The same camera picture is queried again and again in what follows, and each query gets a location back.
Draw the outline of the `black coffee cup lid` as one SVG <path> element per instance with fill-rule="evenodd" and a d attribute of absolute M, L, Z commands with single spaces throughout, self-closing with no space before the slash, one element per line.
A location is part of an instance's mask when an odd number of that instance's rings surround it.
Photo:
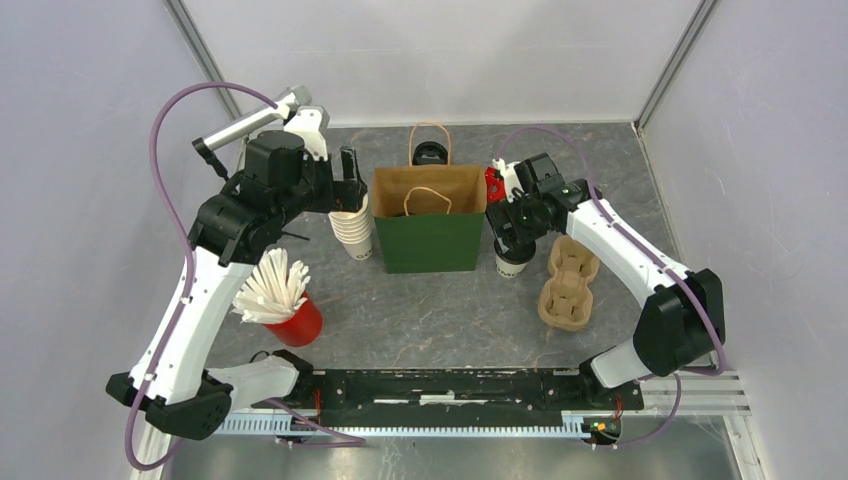
<path fill-rule="evenodd" d="M 510 265 L 522 265 L 530 262 L 537 252 L 535 242 L 521 243 L 506 248 L 498 240 L 494 240 L 494 249 L 499 260 Z"/>

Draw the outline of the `white paper coffee cup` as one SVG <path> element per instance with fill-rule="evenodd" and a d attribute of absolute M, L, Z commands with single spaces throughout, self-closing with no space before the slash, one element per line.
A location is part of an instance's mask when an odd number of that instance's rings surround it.
<path fill-rule="evenodd" d="M 528 261 L 512 263 L 500 257 L 495 257 L 496 271 L 504 278 L 514 278 L 524 271 Z"/>

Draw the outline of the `green paper bag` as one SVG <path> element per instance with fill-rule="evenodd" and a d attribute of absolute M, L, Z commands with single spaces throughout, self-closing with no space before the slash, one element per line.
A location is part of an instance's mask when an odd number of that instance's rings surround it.
<path fill-rule="evenodd" d="M 442 130 L 447 165 L 413 166 L 415 130 Z M 370 189 L 384 267 L 389 274 L 473 271 L 487 206 L 484 169 L 453 160 L 452 137 L 433 121 L 419 122 L 408 137 L 407 163 L 378 167 Z"/>

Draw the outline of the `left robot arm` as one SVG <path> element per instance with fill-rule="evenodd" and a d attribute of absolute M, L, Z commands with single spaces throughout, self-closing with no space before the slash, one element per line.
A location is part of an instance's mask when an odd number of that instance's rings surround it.
<path fill-rule="evenodd" d="M 188 234 L 189 257 L 149 350 L 129 372 L 112 375 L 107 393 L 140 403 L 158 430 L 190 440 L 213 434 L 227 415 L 269 398 L 290 407 L 314 394 L 310 364 L 278 350 L 254 363 L 205 366 L 213 340 L 238 290 L 303 212 L 356 212 L 367 186 L 356 152 L 340 150 L 343 177 L 331 157 L 308 148 L 305 134 L 264 131 L 246 144 L 245 166 L 205 201 Z"/>

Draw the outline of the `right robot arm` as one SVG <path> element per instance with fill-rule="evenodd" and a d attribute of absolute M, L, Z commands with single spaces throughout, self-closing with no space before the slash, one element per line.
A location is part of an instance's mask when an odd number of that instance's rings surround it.
<path fill-rule="evenodd" d="M 512 163 L 495 159 L 485 179 L 486 218 L 502 276 L 520 273 L 535 257 L 537 240 L 558 232 L 590 255 L 588 267 L 569 275 L 571 285 L 588 284 L 602 263 L 641 307 L 632 337 L 589 360 L 577 382 L 585 405 L 602 408 L 619 386 L 691 370 L 692 361 L 710 352 L 718 356 L 713 374 L 723 372 L 723 287 L 713 271 L 694 271 L 665 255 L 587 180 L 566 182 L 547 154 Z"/>

